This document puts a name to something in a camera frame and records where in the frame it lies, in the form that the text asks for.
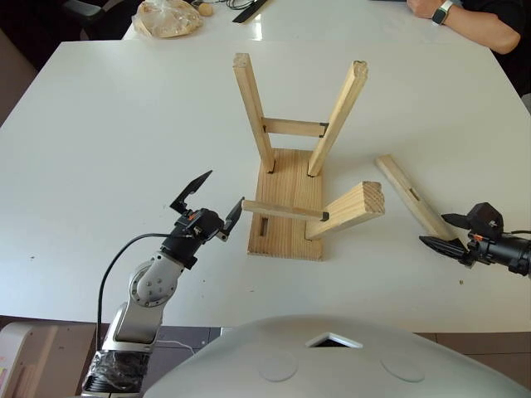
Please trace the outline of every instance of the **wood grain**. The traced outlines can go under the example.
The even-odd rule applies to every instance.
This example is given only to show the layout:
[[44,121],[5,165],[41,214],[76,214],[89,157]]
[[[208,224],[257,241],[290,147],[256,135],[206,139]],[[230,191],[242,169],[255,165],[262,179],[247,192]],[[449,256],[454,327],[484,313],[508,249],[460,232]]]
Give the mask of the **wood grain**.
[[[256,200],[280,206],[323,209],[323,178],[308,177],[309,151],[274,149],[275,172],[269,174],[261,164]],[[267,219],[264,231],[264,219]],[[288,259],[321,260],[321,240],[306,240],[306,221],[254,214],[248,253]]]
[[361,182],[324,208],[329,213],[327,221],[306,223],[306,239],[318,239],[380,217],[385,213],[383,201],[379,182]]
[[262,118],[266,133],[280,133],[319,137],[324,134],[327,125],[317,122],[301,122],[299,120]]
[[247,117],[251,124],[252,133],[255,137],[256,146],[263,166],[267,172],[273,171],[275,157],[269,140],[269,134],[264,131],[262,118],[264,112],[256,87],[255,74],[252,70],[251,58],[249,54],[238,53],[234,57],[232,66],[238,87],[240,87],[241,99],[246,107]]
[[317,176],[323,167],[324,160],[328,155],[332,145],[334,145],[339,131],[343,127],[356,99],[361,93],[365,81],[367,81],[367,62],[355,61],[348,69],[347,78],[339,93],[334,110],[330,115],[329,126],[326,133],[321,138],[309,160],[308,174]]
[[281,206],[262,201],[243,201],[241,209],[264,216],[279,216],[293,218],[294,220],[321,221],[324,213],[318,210],[302,209],[300,207]]
[[413,187],[403,170],[395,163],[391,155],[382,155],[376,159],[376,164],[395,188],[404,204],[422,224],[426,233],[444,240],[453,240],[456,235],[448,224],[435,213],[426,201]]

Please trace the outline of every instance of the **person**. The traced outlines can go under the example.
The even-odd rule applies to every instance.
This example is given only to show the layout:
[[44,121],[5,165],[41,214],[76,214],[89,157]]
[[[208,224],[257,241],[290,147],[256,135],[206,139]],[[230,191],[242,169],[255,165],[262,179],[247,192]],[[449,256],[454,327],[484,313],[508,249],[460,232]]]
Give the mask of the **person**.
[[[531,0],[462,2],[462,7],[450,5],[438,22],[489,47],[518,94],[531,92]],[[434,14],[443,3],[445,0],[407,0],[407,6],[421,18],[437,19]]]

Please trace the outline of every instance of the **person's arm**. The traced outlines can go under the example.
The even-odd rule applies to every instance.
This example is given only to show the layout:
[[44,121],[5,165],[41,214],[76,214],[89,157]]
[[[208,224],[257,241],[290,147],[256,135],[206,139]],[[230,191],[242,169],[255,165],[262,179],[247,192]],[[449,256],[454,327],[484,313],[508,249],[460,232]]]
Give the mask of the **person's arm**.
[[[441,0],[407,0],[409,8],[421,18],[431,18],[442,3]],[[499,54],[510,53],[520,42],[519,33],[490,12],[467,11],[454,4],[444,24]]]

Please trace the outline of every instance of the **mortise hole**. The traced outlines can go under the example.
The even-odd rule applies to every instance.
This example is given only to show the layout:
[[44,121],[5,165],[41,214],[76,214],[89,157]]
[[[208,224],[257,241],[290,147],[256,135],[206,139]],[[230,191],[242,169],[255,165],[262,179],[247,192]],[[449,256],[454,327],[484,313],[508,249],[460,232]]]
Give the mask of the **mortise hole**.
[[413,197],[417,199],[417,201],[421,201],[421,198],[417,195],[417,193],[413,190],[413,188],[409,188],[409,192],[412,193]]
[[267,227],[269,225],[269,218],[261,218],[260,221],[260,236],[266,236],[267,235]]

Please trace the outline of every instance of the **black wire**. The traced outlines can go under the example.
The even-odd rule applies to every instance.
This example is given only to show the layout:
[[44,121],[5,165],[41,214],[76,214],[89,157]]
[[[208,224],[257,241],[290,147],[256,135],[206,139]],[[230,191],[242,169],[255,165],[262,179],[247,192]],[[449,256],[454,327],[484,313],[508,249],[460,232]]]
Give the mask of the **black wire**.
[[224,2],[227,7],[229,7],[231,10],[245,10],[248,8],[252,3],[254,3],[254,0],[249,0],[247,2],[244,2],[243,4],[236,5],[236,3],[239,0],[216,0],[215,2],[203,2],[205,4],[217,4],[219,2]]
[[170,234],[143,234],[139,235],[136,238],[133,238],[127,244],[120,249],[120,251],[116,254],[116,256],[113,258],[113,260],[110,262],[109,266],[107,267],[107,270],[105,271],[103,275],[103,279],[101,280],[100,284],[100,293],[98,295],[98,320],[96,323],[96,351],[99,351],[101,349],[101,309],[103,307],[103,289],[105,287],[105,281],[107,280],[107,277],[109,276],[109,272],[113,269],[114,263],[118,260],[118,258],[137,240],[141,240],[143,238],[170,238],[172,237]]

